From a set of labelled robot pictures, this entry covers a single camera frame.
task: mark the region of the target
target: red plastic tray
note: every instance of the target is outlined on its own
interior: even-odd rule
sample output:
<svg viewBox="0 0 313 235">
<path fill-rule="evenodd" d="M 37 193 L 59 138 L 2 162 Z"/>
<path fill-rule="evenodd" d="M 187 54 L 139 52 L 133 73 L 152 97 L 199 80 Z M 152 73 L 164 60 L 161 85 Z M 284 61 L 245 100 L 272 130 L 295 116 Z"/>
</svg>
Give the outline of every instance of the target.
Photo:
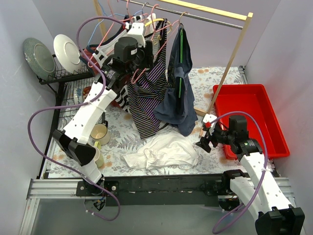
<svg viewBox="0 0 313 235">
<path fill-rule="evenodd" d="M 284 135 L 263 85 L 223 85 L 215 105 L 218 116 L 231 111 L 244 111 L 253 116 L 261 128 L 270 159 L 290 155 Z M 228 126 L 228 118 L 224 117 L 221 119 L 221 122 L 226 126 Z M 264 149 L 258 129 L 249 117 L 246 117 L 246 119 L 249 137 L 256 139 Z M 231 152 L 229 146 L 225 146 L 224 150 L 227 159 L 237 158 Z"/>
</svg>

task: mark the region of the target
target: gray plate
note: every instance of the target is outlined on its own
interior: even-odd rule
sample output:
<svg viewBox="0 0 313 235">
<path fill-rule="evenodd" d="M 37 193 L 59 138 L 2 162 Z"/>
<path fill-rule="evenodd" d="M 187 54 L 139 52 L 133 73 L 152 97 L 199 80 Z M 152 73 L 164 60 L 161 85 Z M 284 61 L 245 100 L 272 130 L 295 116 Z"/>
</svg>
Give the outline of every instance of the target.
<svg viewBox="0 0 313 235">
<path fill-rule="evenodd" d="M 23 43 L 23 53 L 30 68 L 40 78 L 52 80 L 55 62 L 49 49 L 35 38 L 27 38 Z"/>
</svg>

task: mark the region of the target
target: floral tablecloth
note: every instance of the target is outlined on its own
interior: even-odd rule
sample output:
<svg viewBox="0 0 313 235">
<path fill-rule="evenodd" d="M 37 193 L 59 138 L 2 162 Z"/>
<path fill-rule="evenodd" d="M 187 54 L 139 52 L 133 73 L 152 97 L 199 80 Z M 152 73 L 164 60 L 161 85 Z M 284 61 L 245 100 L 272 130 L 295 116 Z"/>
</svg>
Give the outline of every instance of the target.
<svg viewBox="0 0 313 235">
<path fill-rule="evenodd" d="M 219 84 L 223 75 L 224 68 L 210 67 L 192 69 L 189 73 L 190 83 L 195 95 L 195 107 L 207 110 L 210 101 L 213 97 L 213 85 Z M 238 68 L 230 68 L 224 84 L 243 84 Z M 129 168 L 124 161 L 124 155 L 128 153 L 136 153 L 137 150 L 147 143 L 153 137 L 141 140 L 139 133 L 132 127 L 133 120 L 130 114 L 123 110 L 109 106 L 106 112 L 106 120 L 109 122 L 109 131 L 111 132 L 111 140 L 108 144 L 101 147 L 101 152 L 104 156 L 105 163 L 100 168 L 104 176 L 142 176 L 142 175 L 178 175 L 178 174 L 208 174 L 208 173 L 223 173 L 225 170 L 244 168 L 238 161 L 228 160 L 225 158 L 222 146 L 213 148 L 211 153 L 207 153 L 201 148 L 195 146 L 199 141 L 199 132 L 201 130 L 202 117 L 198 116 L 196 127 L 194 128 L 188 139 L 194 146 L 195 151 L 199 155 L 199 162 L 192 169 L 186 166 L 170 166 L 153 170 L 132 169 Z M 62 128 L 68 120 L 60 122 Z M 167 126 L 159 131 L 157 135 L 177 132 L 176 128 Z M 73 168 L 78 168 L 78 164 L 68 158 L 66 154 L 58 147 L 55 141 L 51 142 L 49 157 Z M 78 175 L 68 169 L 51 164 L 48 167 L 49 178 L 71 178 Z"/>
</svg>

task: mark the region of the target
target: plate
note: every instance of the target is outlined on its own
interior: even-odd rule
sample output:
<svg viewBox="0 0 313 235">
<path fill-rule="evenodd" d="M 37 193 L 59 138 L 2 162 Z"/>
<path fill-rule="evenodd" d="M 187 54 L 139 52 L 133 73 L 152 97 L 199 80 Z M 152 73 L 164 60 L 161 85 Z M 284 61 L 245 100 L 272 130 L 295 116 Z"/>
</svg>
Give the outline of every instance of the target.
<svg viewBox="0 0 313 235">
<path fill-rule="evenodd" d="M 70 73 L 77 73 L 83 67 L 77 45 L 71 38 L 59 34 L 54 38 L 53 48 L 60 64 Z"/>
<path fill-rule="evenodd" d="M 30 68 L 38 77 L 52 80 L 55 75 L 55 62 L 49 49 L 35 38 L 23 42 L 23 53 Z"/>
</svg>

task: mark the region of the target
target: cable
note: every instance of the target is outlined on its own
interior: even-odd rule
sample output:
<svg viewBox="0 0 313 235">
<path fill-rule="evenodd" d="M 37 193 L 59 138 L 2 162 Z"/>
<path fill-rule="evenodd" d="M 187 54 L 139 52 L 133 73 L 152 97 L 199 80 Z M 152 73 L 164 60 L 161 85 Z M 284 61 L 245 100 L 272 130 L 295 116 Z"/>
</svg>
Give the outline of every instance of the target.
<svg viewBox="0 0 313 235">
<path fill-rule="evenodd" d="M 106 17 L 106 16 L 96 16 L 96 17 L 92 17 L 92 18 L 87 19 L 87 20 L 84 21 L 84 22 L 82 23 L 82 25 L 78 28 L 78 31 L 77 31 L 77 34 L 76 34 L 77 46 L 78 46 L 79 50 L 83 53 L 83 55 L 87 58 L 87 60 L 89 60 L 89 62 L 90 62 L 92 65 L 94 65 L 95 69 L 100 73 L 100 75 L 101 75 L 101 77 L 102 77 L 102 79 L 103 79 L 103 87 L 102 87 L 100 93 L 99 93 L 95 98 L 91 99 L 91 100 L 90 100 L 91 102 L 94 102 L 95 100 L 97 100 L 97 99 L 102 95 L 102 93 L 103 93 L 103 91 L 104 91 L 104 89 L 105 89 L 105 87 L 106 87 L 106 78 L 105 78 L 104 74 L 102 73 L 102 71 L 101 71 L 97 66 L 95 66 L 95 64 L 87 57 L 87 55 L 86 55 L 86 53 L 84 52 L 84 50 L 82 50 L 82 48 L 81 48 L 81 46 L 80 46 L 80 43 L 79 43 L 79 33 L 80 33 L 81 29 L 82 29 L 88 22 L 93 21 L 93 20 L 97 20 L 97 19 L 111 20 L 111 21 L 117 22 L 117 23 L 119 23 L 119 24 L 121 24 L 121 25 L 123 25 L 123 26 L 126 25 L 124 22 L 121 22 L 121 21 L 116 20 L 116 19 L 114 19 L 114 18 L 109 18 L 109 17 Z M 116 203 L 117 203 L 117 205 L 118 205 L 118 212 L 117 212 L 116 216 L 113 217 L 113 218 L 106 218 L 106 217 L 104 217 L 104 216 L 102 216 L 102 215 L 100 215 L 100 214 L 97 214 L 97 213 L 93 213 L 93 212 L 92 212 L 92 213 L 95 214 L 96 216 L 98 216 L 98 217 L 100 217 L 100 218 L 102 218 L 102 219 L 104 219 L 104 220 L 106 220 L 106 221 L 113 221 L 113 220 L 115 220 L 115 219 L 119 216 L 120 211 L 121 211 L 121 206 L 120 206 L 120 203 L 119 203 L 118 199 L 116 198 L 116 196 L 113 195 L 110 191 L 108 191 L 108 190 L 106 190 L 105 188 L 103 188 L 103 187 L 101 187 L 101 186 L 95 184 L 95 183 L 94 183 L 93 181 L 91 181 L 90 179 L 86 178 L 80 171 L 78 171 L 78 170 L 76 170 L 76 169 L 74 169 L 74 168 L 72 168 L 72 167 L 70 167 L 70 166 L 64 165 L 64 164 L 62 164 L 62 163 L 59 163 L 59 162 L 57 162 L 57 161 L 55 161 L 55 160 L 49 158 L 49 157 L 48 157 L 47 155 L 45 155 L 42 151 L 40 151 L 40 149 L 36 146 L 36 144 L 35 144 L 35 142 L 34 142 L 34 139 L 33 139 L 33 137 L 32 137 L 32 134 L 31 134 L 31 122 L 32 122 L 32 120 L 34 119 L 34 117 L 35 117 L 37 114 L 39 114 L 39 113 L 41 113 L 41 112 L 43 112 L 43 111 L 47 111 L 47 110 L 65 109 L 65 108 L 78 108 L 78 107 L 85 106 L 85 105 L 89 105 L 89 104 L 88 104 L 88 103 L 81 103 L 81 104 L 75 104 L 75 105 L 55 106 L 55 107 L 47 107 L 47 108 L 40 109 L 40 110 L 36 111 L 36 112 L 30 117 L 30 119 L 29 119 L 29 121 L 28 121 L 28 124 L 27 124 L 27 132 L 28 132 L 28 136 L 29 136 L 29 139 L 30 139 L 31 144 L 33 145 L 33 147 L 35 148 L 35 150 L 36 150 L 41 156 L 43 156 L 45 159 L 47 159 L 47 160 L 49 160 L 49 161 L 52 161 L 52 162 L 55 163 L 55 164 L 58 164 L 58 165 L 60 165 L 60 166 L 63 166 L 63 167 L 65 167 L 65 168 L 70 169 L 70 170 L 74 171 L 75 173 L 81 175 L 82 178 L 85 179 L 88 183 L 90 183 L 91 185 L 94 185 L 96 188 L 99 188 L 100 190 L 104 191 L 105 193 L 107 193 L 108 195 L 110 195 L 110 196 L 116 201 Z"/>
<path fill-rule="evenodd" d="M 263 143 L 263 146 L 264 146 L 264 168 L 266 169 L 267 167 L 267 164 L 268 164 L 268 149 L 266 147 L 266 143 L 265 143 L 265 140 L 264 140 L 264 136 L 262 134 L 262 131 L 258 125 L 258 123 L 256 122 L 256 120 L 248 113 L 246 112 L 242 112 L 242 111 L 233 111 L 233 112 L 229 112 L 229 113 L 226 113 L 222 116 L 219 116 L 218 118 L 216 118 L 214 121 L 212 121 L 211 123 L 214 123 L 218 120 L 220 120 L 221 118 L 224 118 L 228 115 L 232 115 L 232 114 L 244 114 L 246 116 L 248 116 L 253 122 L 254 124 L 256 125 L 259 133 L 260 133 L 260 136 L 261 136 L 261 139 L 262 139 L 262 143 Z M 248 209 L 249 207 L 251 206 L 252 202 L 254 201 L 254 199 L 256 198 L 256 196 L 258 195 L 258 192 L 260 190 L 260 187 L 262 185 L 262 182 L 264 180 L 264 176 L 265 176 L 265 171 L 262 172 L 262 175 L 261 175 L 261 178 L 260 178 L 260 181 L 259 181 L 259 184 L 258 186 L 256 187 L 255 189 L 255 192 L 253 194 L 253 196 L 251 197 L 250 201 L 246 204 L 245 208 L 242 209 L 242 211 L 239 213 L 239 215 L 233 219 L 230 223 L 228 223 L 224 228 L 216 231 L 217 227 L 220 225 L 220 223 L 226 218 L 228 217 L 230 214 L 232 214 L 233 212 L 237 211 L 240 207 L 243 206 L 243 203 L 240 204 L 239 206 L 237 206 L 235 209 L 231 210 L 230 212 L 228 212 L 226 215 L 224 215 L 222 218 L 219 219 L 219 221 L 215 224 L 215 226 L 213 227 L 212 229 L 212 233 L 213 234 L 220 234 L 221 232 L 225 231 L 226 229 L 230 228 Z"/>
</svg>

